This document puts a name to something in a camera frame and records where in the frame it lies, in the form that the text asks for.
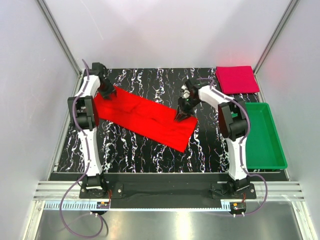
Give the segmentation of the red t shirt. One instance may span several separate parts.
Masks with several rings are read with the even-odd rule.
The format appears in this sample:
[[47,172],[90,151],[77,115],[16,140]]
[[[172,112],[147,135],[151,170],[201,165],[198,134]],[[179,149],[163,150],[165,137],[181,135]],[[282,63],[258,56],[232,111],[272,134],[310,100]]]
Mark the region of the red t shirt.
[[163,104],[115,87],[117,97],[104,100],[98,93],[94,103],[100,119],[113,122],[143,137],[183,153],[198,123],[190,117],[174,121],[177,111]]

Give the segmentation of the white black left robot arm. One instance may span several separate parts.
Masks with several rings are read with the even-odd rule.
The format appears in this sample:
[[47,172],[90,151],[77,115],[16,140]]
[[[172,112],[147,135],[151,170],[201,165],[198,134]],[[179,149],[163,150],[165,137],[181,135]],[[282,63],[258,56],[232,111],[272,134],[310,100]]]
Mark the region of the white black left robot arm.
[[109,100],[116,93],[115,87],[107,77],[107,68],[100,62],[94,62],[91,68],[87,63],[82,85],[75,96],[67,99],[70,123],[75,127],[80,139],[84,160],[84,174],[77,181],[80,184],[81,199],[102,199],[109,197],[107,181],[103,174],[97,145],[99,126],[98,110],[94,103],[97,93]]

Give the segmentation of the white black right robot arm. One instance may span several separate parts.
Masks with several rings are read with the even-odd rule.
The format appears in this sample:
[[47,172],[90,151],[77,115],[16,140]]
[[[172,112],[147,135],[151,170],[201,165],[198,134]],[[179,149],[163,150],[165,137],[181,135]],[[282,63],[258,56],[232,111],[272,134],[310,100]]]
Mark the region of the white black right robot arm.
[[239,198],[250,186],[246,165],[246,141],[251,123],[245,102],[230,97],[213,86],[210,78],[188,79],[180,89],[174,120],[182,122],[194,114],[199,103],[207,103],[218,111],[218,127],[228,147],[230,180],[212,192],[218,196],[228,194]]

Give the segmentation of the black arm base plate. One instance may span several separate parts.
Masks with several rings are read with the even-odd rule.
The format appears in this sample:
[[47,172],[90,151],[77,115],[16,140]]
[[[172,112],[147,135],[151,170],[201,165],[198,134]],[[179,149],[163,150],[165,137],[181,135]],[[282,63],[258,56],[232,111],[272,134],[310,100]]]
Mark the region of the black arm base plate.
[[255,200],[253,184],[231,193],[226,173],[107,173],[111,208],[130,210],[213,209],[222,200]]

